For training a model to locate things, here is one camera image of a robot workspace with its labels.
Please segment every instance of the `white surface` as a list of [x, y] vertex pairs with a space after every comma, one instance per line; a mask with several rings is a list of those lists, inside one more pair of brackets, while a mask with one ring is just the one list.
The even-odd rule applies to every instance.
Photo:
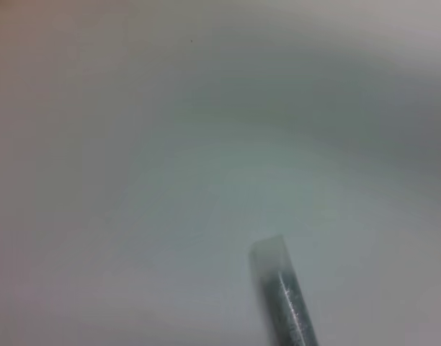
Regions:
[[0, 6], [0, 345], [441, 345], [441, 3]]

